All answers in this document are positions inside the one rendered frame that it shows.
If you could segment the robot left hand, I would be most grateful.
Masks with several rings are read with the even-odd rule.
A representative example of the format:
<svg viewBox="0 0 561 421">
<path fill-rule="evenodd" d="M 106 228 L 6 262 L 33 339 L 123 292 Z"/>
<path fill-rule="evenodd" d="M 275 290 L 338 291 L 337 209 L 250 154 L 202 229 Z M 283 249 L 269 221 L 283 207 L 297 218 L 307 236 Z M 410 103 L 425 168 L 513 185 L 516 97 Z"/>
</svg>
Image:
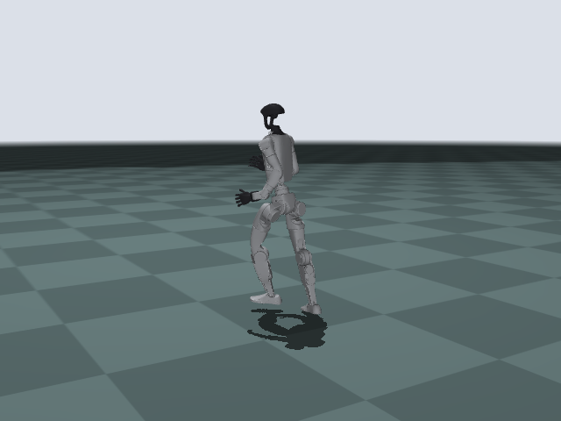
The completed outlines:
<svg viewBox="0 0 561 421">
<path fill-rule="evenodd" d="M 250 192 L 250 193 L 249 193 L 249 192 L 245 192 L 245 191 L 243 191 L 242 189 L 239 189 L 239 191 L 241 191 L 241 192 L 243 192 L 243 193 L 241 193 L 241 194 L 236 194 L 236 195 L 235 195 L 235 196 L 240 196 L 240 197 L 236 197 L 236 198 L 235 198 L 235 200 L 240 199 L 239 201 L 236 201 L 236 203 L 240 203 L 240 204 L 238 204 L 238 207 L 240 207 L 240 206 L 243 205 L 243 204 L 248 204 L 250 201 L 251 201 L 251 202 L 256 202 L 256 201 L 259 201 L 259 200 L 260 200 L 260 199 L 258 199 L 258 200 L 252 200 L 252 193 L 259 192 L 259 191 L 253 191 L 253 192 Z M 242 202 L 242 203 L 241 203 L 241 202 Z"/>
</svg>

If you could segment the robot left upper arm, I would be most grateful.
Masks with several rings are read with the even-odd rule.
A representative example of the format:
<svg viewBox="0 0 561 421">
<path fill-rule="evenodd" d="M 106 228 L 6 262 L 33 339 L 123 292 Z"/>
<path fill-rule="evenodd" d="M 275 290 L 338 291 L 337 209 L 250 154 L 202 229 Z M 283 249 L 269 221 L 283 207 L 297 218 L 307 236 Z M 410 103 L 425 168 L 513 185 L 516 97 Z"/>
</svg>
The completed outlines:
<svg viewBox="0 0 561 421">
<path fill-rule="evenodd" d="M 278 157 L 276 155 L 276 152 L 274 151 L 274 142 L 273 142 L 272 138 L 268 137 L 268 138 L 265 138 L 265 139 L 261 140 L 259 142 L 259 149 L 265 155 L 267 163 L 270 166 L 272 166 L 273 170 L 278 170 L 280 172 L 280 178 L 281 178 L 283 176 L 283 171 L 282 171 L 280 162 L 278 160 Z"/>
</svg>

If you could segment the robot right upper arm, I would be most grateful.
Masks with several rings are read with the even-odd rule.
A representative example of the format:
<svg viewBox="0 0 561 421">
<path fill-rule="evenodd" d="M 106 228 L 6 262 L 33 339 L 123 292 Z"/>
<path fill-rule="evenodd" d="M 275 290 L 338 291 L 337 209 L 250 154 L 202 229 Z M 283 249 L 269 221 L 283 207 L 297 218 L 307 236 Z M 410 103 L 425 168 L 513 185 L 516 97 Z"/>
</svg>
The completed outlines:
<svg viewBox="0 0 561 421">
<path fill-rule="evenodd" d="M 299 172 L 299 166 L 298 166 L 298 162 L 297 162 L 297 157 L 296 157 L 296 153 L 295 153 L 295 148 L 294 148 L 294 139 L 292 138 L 292 136 L 288 135 L 291 138 L 291 144 L 292 144 L 292 157 L 293 157 L 293 172 L 292 175 L 296 175 Z"/>
</svg>

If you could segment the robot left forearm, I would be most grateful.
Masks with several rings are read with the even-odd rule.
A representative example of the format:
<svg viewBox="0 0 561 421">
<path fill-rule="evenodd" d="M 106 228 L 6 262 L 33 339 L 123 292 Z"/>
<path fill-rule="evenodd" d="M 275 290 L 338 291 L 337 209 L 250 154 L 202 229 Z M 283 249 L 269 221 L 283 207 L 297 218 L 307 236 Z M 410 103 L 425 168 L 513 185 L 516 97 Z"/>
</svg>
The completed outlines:
<svg viewBox="0 0 561 421">
<path fill-rule="evenodd" d="M 269 176 L 269 179 L 266 181 L 263 190 L 261 190 L 260 192 L 252 193 L 252 200 L 266 200 L 267 198 L 269 198 L 273 190 L 277 188 L 277 183 L 280 179 L 280 176 L 281 173 L 278 170 L 273 170 Z"/>
</svg>

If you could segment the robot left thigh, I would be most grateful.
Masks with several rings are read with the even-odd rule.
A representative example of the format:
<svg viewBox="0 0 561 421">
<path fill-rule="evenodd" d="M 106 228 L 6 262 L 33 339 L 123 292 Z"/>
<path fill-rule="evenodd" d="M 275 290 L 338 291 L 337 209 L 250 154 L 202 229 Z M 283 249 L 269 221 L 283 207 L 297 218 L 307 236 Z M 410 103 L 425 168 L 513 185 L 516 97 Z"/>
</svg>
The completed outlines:
<svg viewBox="0 0 561 421">
<path fill-rule="evenodd" d="M 265 240 L 267 233 L 270 230 L 271 222 L 275 222 L 281 215 L 282 205 L 277 201 L 274 203 L 264 203 L 255 216 L 252 223 L 251 232 L 251 250 L 252 257 L 258 251 L 266 253 L 268 258 L 269 252 L 266 247 L 261 244 Z"/>
</svg>

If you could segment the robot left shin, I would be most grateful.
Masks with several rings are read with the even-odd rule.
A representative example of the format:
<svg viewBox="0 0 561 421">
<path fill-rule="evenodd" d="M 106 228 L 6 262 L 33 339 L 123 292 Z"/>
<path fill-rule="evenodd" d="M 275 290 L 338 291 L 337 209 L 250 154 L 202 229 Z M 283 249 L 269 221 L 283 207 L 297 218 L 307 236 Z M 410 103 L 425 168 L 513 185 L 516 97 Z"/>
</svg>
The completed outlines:
<svg viewBox="0 0 561 421">
<path fill-rule="evenodd" d="M 251 254 L 251 258 L 257 276 L 260 282 L 262 283 L 263 288 L 267 293 L 267 296 L 273 297 L 274 296 L 273 284 L 272 284 L 273 274 L 271 271 L 270 261 L 266 257 L 266 253 L 263 251 L 258 251 L 254 254 L 254 258 L 252 257 Z"/>
</svg>

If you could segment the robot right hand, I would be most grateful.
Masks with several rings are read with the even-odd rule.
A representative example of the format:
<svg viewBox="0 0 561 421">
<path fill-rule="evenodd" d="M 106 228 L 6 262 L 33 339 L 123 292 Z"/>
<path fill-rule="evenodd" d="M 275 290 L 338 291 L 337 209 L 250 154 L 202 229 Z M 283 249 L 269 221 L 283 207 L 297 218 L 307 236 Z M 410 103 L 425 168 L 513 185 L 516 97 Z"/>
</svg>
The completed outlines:
<svg viewBox="0 0 561 421">
<path fill-rule="evenodd" d="M 260 157 L 260 158 L 259 158 L 259 157 Z M 252 161 L 249 161 L 249 163 L 253 163 L 253 164 L 255 164 L 255 165 L 249 165 L 249 167 L 255 167 L 255 168 L 258 168 L 259 170 L 265 171 L 263 156 L 262 156 L 262 155 L 259 155 L 259 157 L 253 155 L 252 158 L 249 159 L 249 160 L 252 160 Z M 258 159 L 258 160 L 253 159 L 253 158 L 256 158 L 256 159 Z M 255 161 L 257 161 L 258 163 L 255 162 Z M 258 165 L 258 166 L 256 166 L 256 165 Z"/>
</svg>

